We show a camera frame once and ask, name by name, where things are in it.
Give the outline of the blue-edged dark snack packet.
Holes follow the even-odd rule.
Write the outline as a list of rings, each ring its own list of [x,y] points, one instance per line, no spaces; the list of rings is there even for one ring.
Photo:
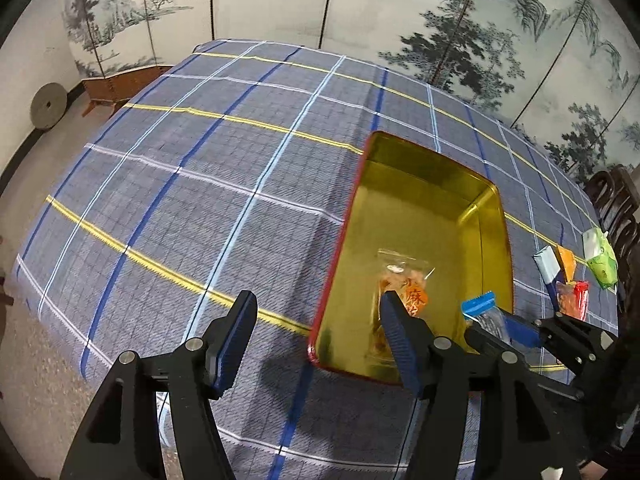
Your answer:
[[[480,296],[464,300],[460,310],[465,322],[464,328],[478,324],[485,332],[510,344],[511,338],[506,328],[506,315],[497,306],[496,295],[491,290]]]

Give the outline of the clear bag orange crackers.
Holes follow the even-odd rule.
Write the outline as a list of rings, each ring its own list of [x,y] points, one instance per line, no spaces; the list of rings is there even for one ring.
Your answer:
[[[574,292],[575,286],[557,282],[555,288],[559,312],[572,318],[581,318],[579,301]]]

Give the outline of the red snack packet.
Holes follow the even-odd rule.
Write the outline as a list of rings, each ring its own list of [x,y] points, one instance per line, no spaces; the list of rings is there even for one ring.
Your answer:
[[[581,321],[585,321],[589,306],[589,284],[585,281],[576,281],[573,294],[575,297],[575,316]]]

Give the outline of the blue and white snack bag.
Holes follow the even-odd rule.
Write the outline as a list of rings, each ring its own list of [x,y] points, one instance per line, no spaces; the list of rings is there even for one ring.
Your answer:
[[[533,254],[533,259],[540,273],[544,286],[546,286],[552,307],[555,312],[565,314],[566,311],[559,303],[559,285],[565,285],[566,279],[564,271],[561,269],[555,252],[551,246],[546,246]]]

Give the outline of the orange snack packet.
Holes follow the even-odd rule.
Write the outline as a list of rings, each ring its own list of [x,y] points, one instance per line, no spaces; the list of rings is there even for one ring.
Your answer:
[[[554,252],[556,258],[558,259],[560,268],[563,272],[564,280],[567,283],[574,282],[577,266],[577,260],[575,258],[574,252],[561,245],[556,245],[554,248]]]

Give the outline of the green tissue pack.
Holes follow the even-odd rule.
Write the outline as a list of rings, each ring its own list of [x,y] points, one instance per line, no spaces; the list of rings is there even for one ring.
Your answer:
[[[606,235],[597,226],[582,233],[582,249],[588,268],[601,288],[615,287],[618,265],[614,250]]]

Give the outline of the red gold toffee tin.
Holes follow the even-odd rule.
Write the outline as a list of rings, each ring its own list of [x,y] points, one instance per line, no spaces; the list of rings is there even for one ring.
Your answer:
[[[514,311],[497,185],[430,148],[375,131],[367,140],[308,342],[322,370],[397,385],[378,316],[383,290],[412,300],[437,336],[468,348],[462,302],[493,292]]]

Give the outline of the dark wooden chair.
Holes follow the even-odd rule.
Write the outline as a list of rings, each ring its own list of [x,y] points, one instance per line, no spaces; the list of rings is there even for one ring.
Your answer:
[[[629,310],[628,295],[636,274],[631,270],[632,253],[639,247],[639,191],[631,174],[623,165],[596,172],[585,186],[585,192],[596,211],[600,228],[606,232],[618,266],[617,310]]]

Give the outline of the plaid blue tablecloth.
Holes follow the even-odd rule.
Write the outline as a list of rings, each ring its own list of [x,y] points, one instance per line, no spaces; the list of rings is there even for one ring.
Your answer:
[[[243,479],[399,479],[418,418],[402,390],[306,358],[369,134],[498,186],[516,310],[551,304],[538,248],[582,247],[584,192],[538,148],[423,82],[275,42],[203,44],[90,140],[41,202],[13,283],[90,385],[119,352],[173,349],[243,289],[259,318],[214,414]]]

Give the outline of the painted folding screen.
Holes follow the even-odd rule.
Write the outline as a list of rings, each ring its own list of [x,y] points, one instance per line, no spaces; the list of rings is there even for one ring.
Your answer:
[[[432,84],[577,181],[639,162],[639,44],[608,0],[62,0],[62,20],[88,77],[217,37],[289,42]]]

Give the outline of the round stone disc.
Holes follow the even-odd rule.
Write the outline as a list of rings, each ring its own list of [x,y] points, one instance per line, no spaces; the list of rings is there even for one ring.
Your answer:
[[[35,129],[49,130],[64,116],[67,92],[62,84],[49,82],[42,86],[30,103],[30,120]]]

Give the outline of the wooden screen stand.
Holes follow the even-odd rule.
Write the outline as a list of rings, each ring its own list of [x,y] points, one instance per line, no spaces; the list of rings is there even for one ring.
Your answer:
[[[152,65],[112,76],[84,79],[82,86],[88,94],[89,104],[82,116],[86,117],[99,105],[107,106],[113,116],[126,102],[168,70],[169,66],[166,65]]]

